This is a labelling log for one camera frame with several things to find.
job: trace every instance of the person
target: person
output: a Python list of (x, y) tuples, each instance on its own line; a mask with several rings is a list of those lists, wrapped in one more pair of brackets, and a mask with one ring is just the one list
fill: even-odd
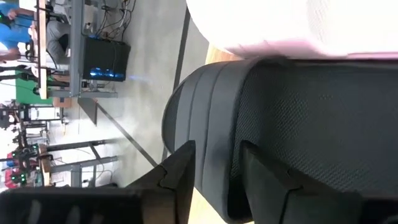
[[(35, 29), (34, 11), (19, 8), (15, 4), (1, 3), (0, 12), (12, 21), (10, 28), (0, 19), (0, 42), (7, 48), (7, 53), (0, 55), (0, 61), (20, 59), (18, 43), (30, 41), (29, 29)], [(52, 20), (46, 25), (46, 48), (55, 63), (68, 63), (66, 52), (58, 40), (69, 34), (69, 24)]]

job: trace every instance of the gray floor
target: gray floor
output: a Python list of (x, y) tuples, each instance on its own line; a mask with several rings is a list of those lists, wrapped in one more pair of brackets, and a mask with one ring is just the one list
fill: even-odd
[[(137, 0), (132, 22), (124, 36), (131, 46), (128, 78), (123, 83), (109, 84), (109, 88), (119, 92), (119, 98), (98, 99), (107, 113), (156, 163), (162, 160), (164, 147), (160, 136), (161, 121), (165, 104), (173, 90), (185, 9), (185, 0)], [(191, 21), (181, 80), (204, 64), (207, 48), (208, 42)], [(101, 111), (98, 111), (97, 127), (90, 124), (83, 111), (78, 116), (79, 111), (77, 108), (70, 112), (73, 121), (67, 126), (69, 131), (64, 136), (74, 137), (63, 137), (64, 141), (75, 140), (76, 132), (82, 139), (84, 136), (90, 136), (90, 139), (120, 138), (119, 144), (106, 146), (100, 152), (102, 156), (121, 155), (121, 162), (103, 167), (113, 170), (114, 174), (111, 177), (104, 174), (99, 181), (107, 182), (112, 178), (126, 185), (152, 168), (137, 147)], [(71, 155), (68, 157), (71, 160), (75, 158)]]

